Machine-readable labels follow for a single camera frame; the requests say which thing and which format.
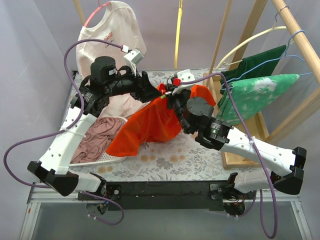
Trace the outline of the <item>orange t shirt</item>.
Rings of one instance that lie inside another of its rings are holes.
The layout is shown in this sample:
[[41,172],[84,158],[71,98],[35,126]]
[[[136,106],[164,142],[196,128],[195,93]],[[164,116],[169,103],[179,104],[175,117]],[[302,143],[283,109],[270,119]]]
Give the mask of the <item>orange t shirt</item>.
[[145,142],[167,142],[175,138],[182,127],[167,99],[158,97],[134,113],[107,147],[106,153],[115,157],[132,157]]

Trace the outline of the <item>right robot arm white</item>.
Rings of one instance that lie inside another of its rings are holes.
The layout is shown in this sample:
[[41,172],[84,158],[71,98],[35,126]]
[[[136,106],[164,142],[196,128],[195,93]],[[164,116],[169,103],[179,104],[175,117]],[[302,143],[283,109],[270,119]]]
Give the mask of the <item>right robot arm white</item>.
[[195,141],[201,146],[261,164],[261,171],[230,174],[226,185],[215,190],[216,194],[237,199],[262,189],[275,189],[288,195],[300,193],[306,149],[285,149],[245,134],[213,117],[213,106],[202,97],[192,97],[190,90],[173,90],[164,96],[167,108],[174,111],[183,132],[197,133]]

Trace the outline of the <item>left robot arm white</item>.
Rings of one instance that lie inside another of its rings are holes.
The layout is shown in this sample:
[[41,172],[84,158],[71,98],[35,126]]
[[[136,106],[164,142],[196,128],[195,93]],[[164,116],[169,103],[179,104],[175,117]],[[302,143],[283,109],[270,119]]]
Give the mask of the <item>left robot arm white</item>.
[[90,75],[81,82],[79,93],[70,102],[62,132],[38,161],[31,161],[27,166],[29,172],[64,197],[75,191],[87,191],[95,200],[106,196],[104,178],[95,173],[72,172],[69,166],[85,133],[109,105],[110,97],[130,94],[135,100],[147,103],[161,95],[145,71],[137,72],[136,65],[143,55],[130,51],[123,58],[125,65],[119,69],[112,57],[100,56],[94,60]]

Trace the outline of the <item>green hanger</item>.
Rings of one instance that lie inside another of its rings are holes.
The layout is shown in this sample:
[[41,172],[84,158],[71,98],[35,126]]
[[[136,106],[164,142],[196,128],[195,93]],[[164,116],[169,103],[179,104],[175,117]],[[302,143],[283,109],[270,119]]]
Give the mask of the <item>green hanger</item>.
[[[167,80],[166,80],[166,84],[167,85],[169,85],[169,84],[171,84],[172,85],[172,82],[173,82],[173,78],[175,77],[175,73],[173,73],[173,74],[171,74],[168,78],[167,78]],[[162,96],[160,97],[161,99],[164,99],[164,98],[166,98],[166,94],[165,93],[163,93],[162,94]]]

